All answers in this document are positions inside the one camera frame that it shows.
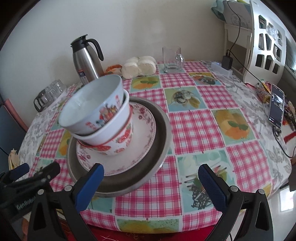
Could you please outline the steel round tray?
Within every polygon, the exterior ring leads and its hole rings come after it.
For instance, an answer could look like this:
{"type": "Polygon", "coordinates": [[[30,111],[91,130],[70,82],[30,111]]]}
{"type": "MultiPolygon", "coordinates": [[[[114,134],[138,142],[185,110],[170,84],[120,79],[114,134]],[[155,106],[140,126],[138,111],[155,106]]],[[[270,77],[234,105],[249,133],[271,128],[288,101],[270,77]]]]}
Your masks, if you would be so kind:
{"type": "MultiPolygon", "coordinates": [[[[131,102],[142,104],[150,110],[156,120],[156,137],[145,157],[131,169],[117,175],[105,176],[95,194],[99,197],[116,197],[136,190],[147,183],[162,167],[171,145],[171,125],[166,113],[160,106],[147,99],[132,97],[131,102]]],[[[71,179],[77,182],[87,174],[76,156],[75,138],[71,138],[66,155],[67,169],[71,179]]]]}

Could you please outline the strawberry bowl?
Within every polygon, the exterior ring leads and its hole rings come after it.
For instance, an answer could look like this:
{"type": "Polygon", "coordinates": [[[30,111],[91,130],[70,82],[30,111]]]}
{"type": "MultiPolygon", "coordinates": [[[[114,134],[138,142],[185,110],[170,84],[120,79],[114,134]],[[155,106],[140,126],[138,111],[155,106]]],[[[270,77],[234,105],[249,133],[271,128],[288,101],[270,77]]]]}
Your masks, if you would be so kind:
{"type": "Polygon", "coordinates": [[[115,134],[110,140],[101,144],[92,146],[86,144],[81,140],[77,140],[78,143],[84,148],[96,151],[102,155],[117,155],[118,153],[124,151],[130,144],[133,136],[133,120],[132,120],[132,105],[129,105],[129,117],[127,122],[124,124],[123,128],[115,134]]]}

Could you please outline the small white bowl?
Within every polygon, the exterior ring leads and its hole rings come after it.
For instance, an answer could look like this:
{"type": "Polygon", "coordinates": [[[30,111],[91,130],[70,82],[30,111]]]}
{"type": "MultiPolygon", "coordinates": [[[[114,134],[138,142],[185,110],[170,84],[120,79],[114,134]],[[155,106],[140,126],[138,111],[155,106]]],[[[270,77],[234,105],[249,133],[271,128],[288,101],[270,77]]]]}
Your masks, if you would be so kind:
{"type": "Polygon", "coordinates": [[[125,124],[130,119],[130,94],[127,90],[124,91],[124,99],[123,104],[120,110],[115,114],[115,116],[102,128],[97,130],[96,132],[87,135],[80,136],[75,133],[71,133],[71,136],[74,138],[85,142],[86,144],[97,146],[102,145],[112,139],[115,135],[117,135],[125,126],[125,124]]]}

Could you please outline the floral round plate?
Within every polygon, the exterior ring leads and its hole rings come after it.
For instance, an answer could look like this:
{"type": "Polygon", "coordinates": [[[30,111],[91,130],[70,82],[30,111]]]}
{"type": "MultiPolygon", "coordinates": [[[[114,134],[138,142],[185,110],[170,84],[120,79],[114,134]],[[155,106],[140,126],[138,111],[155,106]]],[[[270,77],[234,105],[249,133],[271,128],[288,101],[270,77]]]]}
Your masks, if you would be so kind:
{"type": "Polygon", "coordinates": [[[105,176],[121,174],[138,164],[151,149],[156,137],[156,120],[148,108],[131,102],[133,136],[129,146],[117,155],[102,155],[76,142],[76,156],[81,166],[89,171],[96,163],[102,164],[105,176]]]}

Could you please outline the light blue bowl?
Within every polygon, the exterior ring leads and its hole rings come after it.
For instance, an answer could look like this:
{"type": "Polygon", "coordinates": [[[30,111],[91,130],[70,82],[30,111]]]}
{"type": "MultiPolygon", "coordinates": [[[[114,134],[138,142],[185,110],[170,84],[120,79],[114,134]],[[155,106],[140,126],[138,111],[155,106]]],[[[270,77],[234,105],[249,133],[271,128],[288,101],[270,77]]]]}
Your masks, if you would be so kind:
{"type": "Polygon", "coordinates": [[[111,74],[84,85],[65,103],[58,123],[69,132],[85,136],[102,128],[123,104],[122,78],[111,74]]]}

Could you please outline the glass cups rack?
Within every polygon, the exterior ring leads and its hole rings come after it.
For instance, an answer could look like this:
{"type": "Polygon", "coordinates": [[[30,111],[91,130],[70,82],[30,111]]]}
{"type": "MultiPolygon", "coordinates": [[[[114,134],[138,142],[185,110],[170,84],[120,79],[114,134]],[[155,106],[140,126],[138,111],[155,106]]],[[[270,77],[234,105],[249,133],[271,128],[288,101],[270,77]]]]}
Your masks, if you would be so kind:
{"type": "Polygon", "coordinates": [[[41,113],[49,107],[66,90],[67,86],[60,79],[54,80],[49,86],[39,92],[33,104],[37,112],[41,113]]]}

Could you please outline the smartphone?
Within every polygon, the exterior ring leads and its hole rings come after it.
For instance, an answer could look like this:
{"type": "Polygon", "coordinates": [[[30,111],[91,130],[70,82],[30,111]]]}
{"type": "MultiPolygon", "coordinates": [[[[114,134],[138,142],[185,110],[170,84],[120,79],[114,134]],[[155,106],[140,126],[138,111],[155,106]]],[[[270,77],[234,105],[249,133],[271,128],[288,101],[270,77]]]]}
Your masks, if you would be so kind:
{"type": "Polygon", "coordinates": [[[276,85],[271,86],[271,98],[269,104],[269,122],[276,128],[281,128],[285,112],[285,94],[276,85]]]}

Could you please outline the colourful candy tube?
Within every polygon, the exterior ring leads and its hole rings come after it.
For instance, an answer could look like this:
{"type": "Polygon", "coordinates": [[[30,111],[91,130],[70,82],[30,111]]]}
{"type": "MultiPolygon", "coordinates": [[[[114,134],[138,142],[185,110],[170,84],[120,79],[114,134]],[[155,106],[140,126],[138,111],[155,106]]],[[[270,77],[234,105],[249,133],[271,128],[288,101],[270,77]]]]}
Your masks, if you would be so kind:
{"type": "Polygon", "coordinates": [[[258,83],[255,87],[255,92],[262,103],[270,103],[270,93],[266,90],[266,88],[258,83]]]}

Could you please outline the orange snack packet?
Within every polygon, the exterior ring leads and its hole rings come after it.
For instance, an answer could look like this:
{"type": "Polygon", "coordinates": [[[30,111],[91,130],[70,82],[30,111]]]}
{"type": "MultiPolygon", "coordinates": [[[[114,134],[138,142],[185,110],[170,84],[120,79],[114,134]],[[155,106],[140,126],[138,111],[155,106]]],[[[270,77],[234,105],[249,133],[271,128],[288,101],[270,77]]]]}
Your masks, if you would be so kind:
{"type": "Polygon", "coordinates": [[[122,69],[122,66],[120,64],[111,65],[106,68],[105,74],[122,75],[121,69],[122,69]]]}

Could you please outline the steel thermos jug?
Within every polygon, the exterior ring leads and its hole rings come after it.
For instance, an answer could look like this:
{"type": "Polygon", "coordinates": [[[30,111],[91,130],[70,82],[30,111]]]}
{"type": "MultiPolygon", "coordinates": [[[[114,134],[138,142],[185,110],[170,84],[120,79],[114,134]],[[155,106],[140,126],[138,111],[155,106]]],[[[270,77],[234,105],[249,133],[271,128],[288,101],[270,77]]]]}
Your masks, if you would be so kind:
{"type": "Polygon", "coordinates": [[[99,42],[87,39],[86,36],[83,35],[71,43],[74,66],[83,85],[104,75],[101,66],[104,56],[99,42]]]}

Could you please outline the white buns bag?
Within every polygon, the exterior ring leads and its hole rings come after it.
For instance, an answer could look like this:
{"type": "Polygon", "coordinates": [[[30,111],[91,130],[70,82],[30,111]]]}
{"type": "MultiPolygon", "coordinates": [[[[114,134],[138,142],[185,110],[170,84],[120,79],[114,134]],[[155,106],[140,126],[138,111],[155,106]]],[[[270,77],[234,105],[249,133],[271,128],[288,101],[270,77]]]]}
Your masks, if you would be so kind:
{"type": "Polygon", "coordinates": [[[132,57],[126,60],[121,68],[121,74],[125,79],[154,75],[156,71],[157,62],[152,56],[132,57]]]}

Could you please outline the white power strip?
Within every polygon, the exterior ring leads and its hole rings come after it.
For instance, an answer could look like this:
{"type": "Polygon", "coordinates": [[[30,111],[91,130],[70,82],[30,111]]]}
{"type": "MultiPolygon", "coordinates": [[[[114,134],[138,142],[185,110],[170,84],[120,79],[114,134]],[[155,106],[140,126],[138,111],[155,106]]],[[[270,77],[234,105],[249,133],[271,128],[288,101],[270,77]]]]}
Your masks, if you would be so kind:
{"type": "Polygon", "coordinates": [[[230,77],[233,73],[233,71],[230,69],[230,70],[226,70],[225,68],[222,67],[222,64],[219,63],[219,62],[212,62],[211,63],[211,68],[219,73],[220,75],[224,75],[226,77],[230,77]]]}

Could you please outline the black charger adapter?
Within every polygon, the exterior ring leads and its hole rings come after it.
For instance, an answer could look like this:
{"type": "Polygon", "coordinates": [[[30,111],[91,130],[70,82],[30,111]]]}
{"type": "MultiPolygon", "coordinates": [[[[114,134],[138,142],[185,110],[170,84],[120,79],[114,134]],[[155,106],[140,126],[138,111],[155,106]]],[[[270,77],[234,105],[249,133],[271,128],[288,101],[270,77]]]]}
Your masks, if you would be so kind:
{"type": "Polygon", "coordinates": [[[230,56],[230,51],[227,50],[222,58],[222,68],[230,70],[232,68],[233,58],[230,56]]]}

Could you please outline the glass mug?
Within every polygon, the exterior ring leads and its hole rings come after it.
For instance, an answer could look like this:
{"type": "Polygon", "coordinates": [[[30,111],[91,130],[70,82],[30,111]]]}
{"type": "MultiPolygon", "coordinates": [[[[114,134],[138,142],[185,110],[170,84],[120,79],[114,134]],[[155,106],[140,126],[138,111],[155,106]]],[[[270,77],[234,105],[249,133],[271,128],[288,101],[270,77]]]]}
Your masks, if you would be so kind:
{"type": "Polygon", "coordinates": [[[163,53],[163,71],[165,73],[178,73],[184,67],[185,59],[179,46],[169,46],[162,48],[163,53]]]}

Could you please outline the white lattice shelf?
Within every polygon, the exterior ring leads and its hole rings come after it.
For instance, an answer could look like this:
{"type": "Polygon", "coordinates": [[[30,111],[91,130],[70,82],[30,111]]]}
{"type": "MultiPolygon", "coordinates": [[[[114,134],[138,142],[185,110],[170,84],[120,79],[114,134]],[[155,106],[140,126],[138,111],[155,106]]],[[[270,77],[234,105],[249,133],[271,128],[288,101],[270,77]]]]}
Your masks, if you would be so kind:
{"type": "Polygon", "coordinates": [[[278,84],[287,52],[281,21],[261,1],[224,1],[224,50],[233,58],[232,70],[243,82],[278,84]]]}

